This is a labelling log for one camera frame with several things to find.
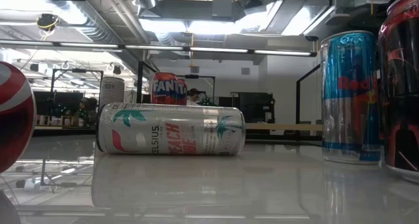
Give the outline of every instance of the person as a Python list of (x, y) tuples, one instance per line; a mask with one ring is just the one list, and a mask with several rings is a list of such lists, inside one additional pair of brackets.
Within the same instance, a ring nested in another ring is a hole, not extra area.
[(189, 90), (189, 99), (186, 103), (186, 105), (193, 105), (193, 106), (199, 106), (197, 104), (197, 100), (199, 98), (199, 91), (196, 88), (192, 88)]

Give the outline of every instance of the celsius can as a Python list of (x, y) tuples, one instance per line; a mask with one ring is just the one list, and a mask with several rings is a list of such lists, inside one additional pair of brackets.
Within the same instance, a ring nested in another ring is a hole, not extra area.
[(107, 153), (237, 155), (245, 134), (236, 108), (112, 103), (101, 109), (96, 135)]
[(378, 36), (386, 164), (419, 182), (419, 0), (397, 0)]
[(177, 77), (173, 73), (155, 73), (152, 80), (151, 103), (177, 103)]
[(99, 108), (108, 103), (124, 101), (124, 79), (104, 77), (100, 84)]
[(374, 35), (349, 31), (321, 43), (323, 155), (327, 160), (380, 160)]
[(185, 80), (178, 79), (177, 80), (177, 104), (178, 105), (186, 105), (188, 102), (188, 86), (186, 85)]

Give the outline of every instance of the wall vent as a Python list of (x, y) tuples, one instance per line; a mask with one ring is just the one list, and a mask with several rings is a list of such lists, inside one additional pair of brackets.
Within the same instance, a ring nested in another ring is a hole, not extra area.
[(250, 75), (250, 67), (242, 67), (242, 75)]

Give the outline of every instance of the red can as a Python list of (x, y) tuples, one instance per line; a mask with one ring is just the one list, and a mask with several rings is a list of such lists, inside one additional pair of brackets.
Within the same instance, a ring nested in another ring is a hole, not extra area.
[(151, 91), (151, 103), (177, 104), (177, 77), (173, 73), (155, 73)]
[(188, 102), (188, 86), (184, 79), (177, 80), (177, 104), (186, 105)]

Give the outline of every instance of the palm leaf graphic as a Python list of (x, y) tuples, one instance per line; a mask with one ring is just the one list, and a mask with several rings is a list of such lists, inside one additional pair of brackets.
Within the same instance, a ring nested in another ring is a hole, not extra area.
[(115, 114), (113, 117), (113, 122), (116, 122), (118, 118), (122, 116), (122, 120), (124, 121), (125, 126), (131, 127), (130, 115), (139, 121), (146, 121), (145, 117), (140, 111), (124, 109)]
[(218, 138), (222, 138), (223, 134), (226, 130), (230, 130), (230, 128), (237, 128), (237, 129), (242, 129), (241, 125), (234, 125), (234, 124), (228, 124), (229, 123), (229, 119), (231, 118), (231, 116), (224, 116), (222, 117), (217, 125), (217, 136)]

